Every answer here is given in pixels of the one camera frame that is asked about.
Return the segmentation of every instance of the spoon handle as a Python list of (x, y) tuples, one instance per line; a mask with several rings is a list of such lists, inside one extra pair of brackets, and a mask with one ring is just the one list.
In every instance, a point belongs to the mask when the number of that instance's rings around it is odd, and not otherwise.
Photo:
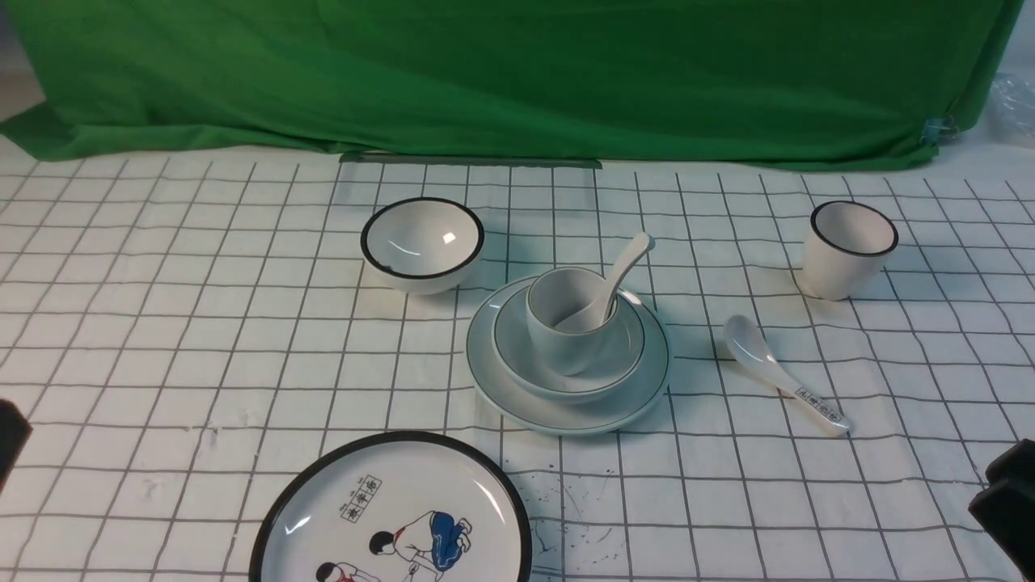
[(809, 410), (822, 416), (823, 420), (826, 424), (830, 425), (830, 428), (837, 433), (837, 436), (844, 435), (845, 433), (849, 432), (852, 429), (851, 425), (849, 425), (848, 419), (845, 418), (844, 414), (837, 412), (837, 410), (834, 407), (827, 404), (822, 398), (808, 391), (808, 389), (805, 386), (777, 385), (776, 387), (780, 388), (780, 390), (786, 391), (787, 394), (805, 403), (805, 405), (808, 406)]
[(611, 272), (608, 273), (608, 278), (603, 282), (600, 295), (593, 300), (593, 304), (597, 310), (593, 314), (595, 323), (602, 324), (608, 320), (608, 314), (611, 312), (611, 302), (615, 298), (615, 293), (618, 292), (618, 286), (622, 284), (622, 280), (632, 269), (632, 265), (637, 264), (640, 257), (646, 255), (653, 248), (654, 238), (646, 232), (641, 232), (633, 236), (632, 240), (618, 255), (618, 259), (611, 266)]

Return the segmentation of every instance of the cartoon figure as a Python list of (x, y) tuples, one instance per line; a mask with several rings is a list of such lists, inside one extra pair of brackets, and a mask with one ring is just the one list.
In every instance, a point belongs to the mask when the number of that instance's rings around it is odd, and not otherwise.
[(452, 568), (466, 552), (471, 551), (471, 522), (443, 512), (427, 512), (395, 533), (379, 531), (371, 537), (371, 552), (375, 555), (398, 554), (413, 565), (426, 568), (435, 573), (435, 580)]
[(317, 569), (317, 582), (381, 582), (348, 562), (325, 561)]

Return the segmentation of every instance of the small cup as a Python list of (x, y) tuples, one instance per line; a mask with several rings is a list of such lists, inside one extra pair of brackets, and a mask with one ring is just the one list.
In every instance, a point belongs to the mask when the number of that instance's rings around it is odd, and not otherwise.
[(805, 239), (805, 283), (837, 301), (858, 291), (898, 245), (898, 230), (881, 212), (857, 202), (834, 201), (812, 210)]
[(570, 332), (557, 329), (568, 316), (590, 304), (603, 285), (599, 274), (580, 267), (561, 267), (536, 278), (525, 296), (528, 334), (532, 346), (552, 370), (574, 376), (593, 363), (614, 329), (615, 308), (595, 329)]

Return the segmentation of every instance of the white ceramic bowl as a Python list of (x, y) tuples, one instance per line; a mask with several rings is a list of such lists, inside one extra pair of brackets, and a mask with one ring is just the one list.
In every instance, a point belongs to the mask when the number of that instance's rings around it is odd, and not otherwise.
[(451, 200), (413, 198), (385, 206), (363, 227), (363, 259), (387, 286), (414, 295), (460, 285), (478, 262), (485, 230)]

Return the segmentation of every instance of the plate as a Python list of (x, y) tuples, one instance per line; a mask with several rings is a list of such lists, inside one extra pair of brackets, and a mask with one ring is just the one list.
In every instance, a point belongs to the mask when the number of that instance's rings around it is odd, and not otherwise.
[(528, 515), (487, 457), (395, 432), (322, 457), (280, 494), (256, 539), (250, 582), (526, 582)]
[(627, 299), (618, 297), (618, 325), (600, 349), (599, 359), (575, 376), (563, 376), (546, 366), (532, 345), (525, 323), (527, 294), (525, 287), (507, 299), (493, 326), (496, 354), (522, 387), (541, 398), (573, 403), (596, 400), (622, 385), (644, 351), (643, 325)]
[(664, 396), (672, 370), (672, 349), (664, 326), (634, 294), (621, 296), (633, 307), (644, 329), (644, 353), (627, 387), (599, 400), (567, 404), (529, 394), (507, 374), (492, 348), (493, 326), (500, 308), (535, 278), (510, 283), (489, 296), (471, 319), (467, 362), (478, 392), (501, 414), (519, 425), (548, 434), (580, 436), (605, 433), (646, 414)]

